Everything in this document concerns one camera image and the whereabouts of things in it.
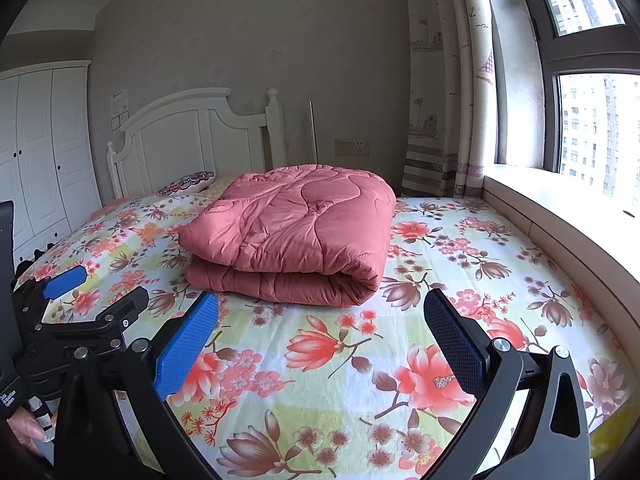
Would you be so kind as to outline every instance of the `metal rod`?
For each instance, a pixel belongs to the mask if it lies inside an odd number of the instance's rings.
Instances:
[[[314,123],[314,105],[309,101],[309,123],[311,124],[311,140],[314,150],[314,163],[318,163],[318,145],[316,144],[316,125]]]

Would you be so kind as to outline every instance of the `white headboard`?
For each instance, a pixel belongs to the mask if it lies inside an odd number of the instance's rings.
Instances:
[[[252,116],[233,113],[229,94],[231,88],[185,90],[137,111],[120,127],[123,149],[107,143],[116,198],[154,193],[196,171],[239,176],[286,166],[278,91],[271,88],[264,113]]]

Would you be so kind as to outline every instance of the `blue gripper pad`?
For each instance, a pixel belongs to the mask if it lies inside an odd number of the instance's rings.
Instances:
[[[63,294],[74,290],[86,281],[86,269],[82,266],[66,270],[59,276],[51,278],[42,289],[45,300],[56,300]]]
[[[187,319],[156,360],[154,388],[161,400],[180,389],[211,336],[218,322],[218,298],[213,294],[202,294],[185,317]]]
[[[424,299],[424,319],[460,387],[481,397],[487,387],[488,336],[474,320],[460,316],[439,288]]]

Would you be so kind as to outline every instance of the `wardrobe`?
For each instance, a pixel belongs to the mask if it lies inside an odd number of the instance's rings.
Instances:
[[[101,207],[89,144],[89,61],[0,73],[0,202],[14,202],[14,263]]]

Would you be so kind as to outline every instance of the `bed post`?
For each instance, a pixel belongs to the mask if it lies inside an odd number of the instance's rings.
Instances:
[[[109,173],[111,174],[111,183],[113,184],[113,192],[116,198],[122,198],[122,188],[120,187],[120,177],[118,176],[118,168],[113,161],[113,156],[116,152],[113,151],[113,142],[107,142],[107,163],[109,165]]]
[[[267,117],[267,130],[269,131],[271,160],[274,168],[281,168],[287,165],[287,151],[284,142],[284,115],[282,114],[282,106],[278,102],[278,90],[269,88],[267,95],[269,103],[264,111]]]

